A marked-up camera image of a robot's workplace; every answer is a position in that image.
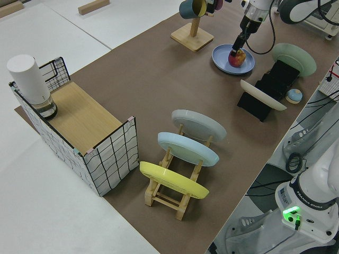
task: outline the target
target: red apple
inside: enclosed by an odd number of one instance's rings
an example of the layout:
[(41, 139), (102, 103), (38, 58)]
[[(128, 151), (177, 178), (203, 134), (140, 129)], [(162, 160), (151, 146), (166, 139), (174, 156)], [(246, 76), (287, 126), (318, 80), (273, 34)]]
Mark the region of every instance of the red apple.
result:
[(232, 51), (228, 55), (228, 62), (233, 67), (240, 67), (246, 59), (246, 53), (241, 49), (238, 49), (235, 56), (231, 55)]

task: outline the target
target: wooden mug tree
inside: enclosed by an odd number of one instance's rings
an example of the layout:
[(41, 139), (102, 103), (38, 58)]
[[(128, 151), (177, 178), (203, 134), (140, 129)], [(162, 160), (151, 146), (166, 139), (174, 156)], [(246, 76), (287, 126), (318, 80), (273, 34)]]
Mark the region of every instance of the wooden mug tree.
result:
[(214, 38), (213, 35), (199, 28), (200, 17), (196, 17), (192, 20), (192, 23), (188, 23), (182, 28), (179, 28), (171, 34), (171, 38), (177, 42), (183, 44), (192, 51), (198, 51), (203, 48)]

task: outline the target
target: black wire grid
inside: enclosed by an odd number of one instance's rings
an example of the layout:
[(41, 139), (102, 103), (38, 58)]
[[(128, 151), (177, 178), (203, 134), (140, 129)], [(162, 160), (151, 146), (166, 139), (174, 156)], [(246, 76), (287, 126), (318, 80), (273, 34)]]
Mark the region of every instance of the black wire grid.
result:
[[(41, 66), (40, 70), (50, 91), (70, 81), (62, 57)], [(15, 82), (11, 82), (10, 87), (45, 143), (98, 195), (103, 196), (115, 188), (139, 165), (135, 117), (129, 118), (93, 149), (82, 155), (28, 103)]]

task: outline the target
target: box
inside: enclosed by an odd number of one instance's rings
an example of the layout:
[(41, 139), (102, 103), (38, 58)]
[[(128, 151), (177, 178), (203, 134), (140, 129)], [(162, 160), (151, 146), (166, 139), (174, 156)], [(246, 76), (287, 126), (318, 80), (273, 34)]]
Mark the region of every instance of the box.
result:
[(62, 57), (40, 70), (58, 113), (46, 121), (10, 87), (45, 143), (99, 196), (103, 196), (139, 165), (135, 117), (121, 123), (70, 81)]

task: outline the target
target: brown table surface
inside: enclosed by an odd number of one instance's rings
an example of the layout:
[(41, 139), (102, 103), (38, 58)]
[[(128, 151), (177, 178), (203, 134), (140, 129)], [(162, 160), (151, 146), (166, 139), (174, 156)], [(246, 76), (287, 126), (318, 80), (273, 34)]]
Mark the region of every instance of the brown table surface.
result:
[[(272, 13), (276, 43), (292, 43), (308, 51), (318, 69), (309, 77), (298, 78), (293, 85), (304, 94), (300, 104), (282, 100), (288, 109), (272, 110), (260, 122), (236, 106), (243, 93), (239, 81), (244, 79), (254, 85), (260, 80), (274, 64), (271, 54), (253, 53), (256, 65), (243, 76), (220, 71), (211, 57), (216, 46), (235, 41), (242, 17), (238, 1), (225, 3), (214, 17), (203, 17), (199, 27), (215, 38), (200, 51), (192, 52), (170, 38), (173, 31), (191, 22), (176, 14), (72, 75), (77, 85), (120, 121), (131, 115), (136, 117), (142, 161), (157, 164), (163, 158), (165, 151), (157, 143), (157, 134), (177, 132), (171, 120), (173, 110), (200, 112), (218, 121), (228, 132), (223, 141), (210, 147), (220, 161), (214, 167), (202, 168), (198, 178), (210, 194), (202, 200), (192, 198), (183, 221), (176, 220), (175, 211), (167, 206), (157, 202), (152, 207), (144, 204), (149, 180), (139, 169), (105, 195), (161, 254), (206, 251), (339, 55), (337, 38), (326, 41), (320, 31), (306, 24), (284, 24)], [(249, 43), (257, 51), (271, 46), (268, 17), (259, 31), (251, 35)], [(170, 168), (187, 176), (193, 169), (179, 160), (173, 160)]]

